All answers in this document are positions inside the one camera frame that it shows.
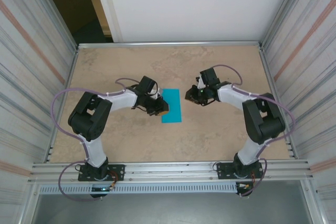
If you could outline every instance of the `blue cloth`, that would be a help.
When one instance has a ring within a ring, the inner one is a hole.
[[[163,99],[169,105],[169,112],[162,116],[162,123],[181,123],[181,101],[179,89],[163,89]]]

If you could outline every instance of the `orange stripe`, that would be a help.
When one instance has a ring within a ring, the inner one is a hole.
[[[64,84],[65,80],[61,76],[61,74],[56,70],[56,68],[51,64],[51,62],[47,59],[35,41],[31,38],[31,36],[27,33],[27,31],[22,27],[22,25],[18,22],[18,20],[14,17],[14,15],[7,8],[5,3],[0,0],[0,10],[4,13],[7,19],[13,24],[13,26],[19,31],[22,37],[28,42],[31,48],[35,51],[37,55],[40,56],[42,61],[47,65],[47,67],[53,72],[53,74],[57,77],[57,79]]]
[[[16,166],[16,165],[3,162],[3,161],[0,161],[0,170],[4,170],[9,173],[15,173],[15,174],[26,176],[26,177],[30,176],[29,170]]]
[[[336,157],[323,161],[321,163],[315,164],[310,166],[310,170],[312,173],[317,173],[317,172],[321,172],[323,170],[327,170],[330,168],[336,167]]]
[[[305,37],[302,39],[302,41],[296,46],[294,51],[291,53],[291,55],[288,57],[288,59],[285,61],[283,66],[280,68],[279,72],[274,76],[274,80],[277,81],[282,74],[282,72],[288,67],[288,65],[291,63],[291,61],[294,59],[294,57],[298,54],[298,52],[302,49],[302,47],[306,44],[307,40],[311,37],[311,35],[320,27],[320,25],[323,23],[323,21],[328,17],[328,15],[332,12],[332,10],[336,6],[336,0],[331,0],[330,3],[326,6],[326,8],[323,10],[323,12],[320,14],[320,16],[317,18],[313,26],[310,28],[308,33],[305,35]]]

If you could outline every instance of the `white panel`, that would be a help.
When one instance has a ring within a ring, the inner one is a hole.
[[[114,41],[260,40],[283,0],[102,0]]]

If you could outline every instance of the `robotic arm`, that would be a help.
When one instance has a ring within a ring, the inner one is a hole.
[[[264,99],[251,97],[250,93],[233,87],[227,81],[220,82],[214,68],[200,73],[196,78],[198,85],[192,85],[185,98],[201,106],[212,102],[226,102],[244,113],[248,139],[244,147],[236,153],[234,162],[224,167],[223,173],[227,178],[247,178],[254,170],[259,170],[259,154],[273,138],[285,130],[285,122],[279,108]],[[274,100],[270,93],[263,97]]]
[[[84,177],[90,180],[105,180],[108,177],[108,158],[101,143],[101,134],[109,114],[121,108],[143,107],[148,115],[168,113],[169,106],[163,100],[157,83],[144,76],[139,84],[124,92],[100,96],[85,92],[71,113],[68,124],[83,139],[89,156],[84,168]]]

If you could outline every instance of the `tan work surface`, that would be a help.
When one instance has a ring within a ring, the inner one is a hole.
[[[141,80],[146,75],[160,88],[180,90],[182,123],[162,123],[160,116],[148,116],[139,109],[125,108],[110,114],[102,134],[110,162],[232,160],[247,139],[243,112],[226,103],[202,107],[184,99],[200,71],[220,63],[240,72],[242,89],[269,92],[255,46],[80,49],[71,87],[115,92],[122,89],[114,84],[117,78]],[[221,81],[239,80],[229,69],[215,70]],[[81,96],[81,92],[68,93],[60,125],[70,132],[67,120]],[[289,158],[284,141],[273,143],[262,156]],[[51,162],[74,162],[84,157],[78,140],[58,132]]]

